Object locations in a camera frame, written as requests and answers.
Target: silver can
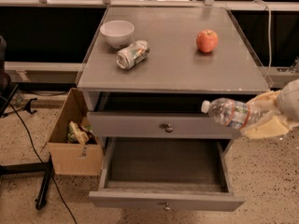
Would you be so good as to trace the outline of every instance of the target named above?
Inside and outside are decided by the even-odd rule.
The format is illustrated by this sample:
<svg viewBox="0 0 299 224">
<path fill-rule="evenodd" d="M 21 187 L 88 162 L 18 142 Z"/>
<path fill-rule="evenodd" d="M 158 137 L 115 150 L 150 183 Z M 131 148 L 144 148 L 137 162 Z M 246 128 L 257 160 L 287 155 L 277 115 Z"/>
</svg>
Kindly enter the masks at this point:
<svg viewBox="0 0 299 224">
<path fill-rule="evenodd" d="M 119 50 L 116 61 L 121 69 L 129 70 L 134 65 L 144 60 L 149 52 L 149 43 L 143 40 L 138 40 L 132 43 L 129 47 Z"/>
</svg>

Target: apple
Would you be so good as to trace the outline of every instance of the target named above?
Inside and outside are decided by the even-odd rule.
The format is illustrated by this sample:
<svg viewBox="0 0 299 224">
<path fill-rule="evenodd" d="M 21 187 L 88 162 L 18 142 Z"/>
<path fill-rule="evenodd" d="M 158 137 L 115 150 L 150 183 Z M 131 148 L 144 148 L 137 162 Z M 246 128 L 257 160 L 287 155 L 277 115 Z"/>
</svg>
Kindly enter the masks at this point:
<svg viewBox="0 0 299 224">
<path fill-rule="evenodd" d="M 218 35 L 212 30 L 203 30 L 196 37 L 196 46 L 202 52 L 210 52 L 218 45 Z"/>
</svg>

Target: cardboard box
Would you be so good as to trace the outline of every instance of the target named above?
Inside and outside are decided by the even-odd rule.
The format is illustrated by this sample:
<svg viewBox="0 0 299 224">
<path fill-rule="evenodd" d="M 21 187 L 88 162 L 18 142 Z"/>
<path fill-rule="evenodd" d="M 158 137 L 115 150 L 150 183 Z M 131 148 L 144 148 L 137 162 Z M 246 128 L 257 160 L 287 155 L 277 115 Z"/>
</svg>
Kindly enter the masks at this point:
<svg viewBox="0 0 299 224">
<path fill-rule="evenodd" d="M 48 139 L 48 149 L 56 175 L 100 175 L 103 149 L 97 144 L 87 145 L 86 156 L 81 157 L 84 146 L 67 143 L 68 124 L 81 123 L 87 106 L 81 91 L 71 89 Z"/>
</svg>

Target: bowl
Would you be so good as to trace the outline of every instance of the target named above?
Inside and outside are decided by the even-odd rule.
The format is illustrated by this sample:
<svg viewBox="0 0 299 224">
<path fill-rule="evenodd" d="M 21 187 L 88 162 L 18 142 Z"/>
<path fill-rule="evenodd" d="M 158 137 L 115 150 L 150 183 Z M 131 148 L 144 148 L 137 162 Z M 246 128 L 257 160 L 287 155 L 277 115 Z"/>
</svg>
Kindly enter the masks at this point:
<svg viewBox="0 0 299 224">
<path fill-rule="evenodd" d="M 130 45 L 135 27 L 129 21 L 108 21 L 100 27 L 105 41 L 115 49 Z"/>
</svg>

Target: speckled floor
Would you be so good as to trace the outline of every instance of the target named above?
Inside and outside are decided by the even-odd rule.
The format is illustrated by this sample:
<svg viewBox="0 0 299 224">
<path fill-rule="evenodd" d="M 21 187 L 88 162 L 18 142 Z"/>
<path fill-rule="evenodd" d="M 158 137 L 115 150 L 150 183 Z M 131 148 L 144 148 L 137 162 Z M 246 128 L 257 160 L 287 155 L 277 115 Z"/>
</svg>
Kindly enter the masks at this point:
<svg viewBox="0 0 299 224">
<path fill-rule="evenodd" d="M 37 96 L 37 113 L 22 111 L 37 152 L 46 161 L 45 142 L 65 96 Z M 38 162 L 28 135 L 16 115 L 0 119 L 0 164 Z M 232 213 L 203 211 L 129 210 L 94 207 L 90 190 L 99 178 L 56 175 L 54 178 L 77 223 L 299 223 L 299 132 L 282 142 L 235 140 L 226 156 L 235 196 L 246 202 Z M 36 210 L 42 174 L 5 175 L 0 179 L 0 223 L 74 223 L 50 182 L 47 205 Z"/>
</svg>

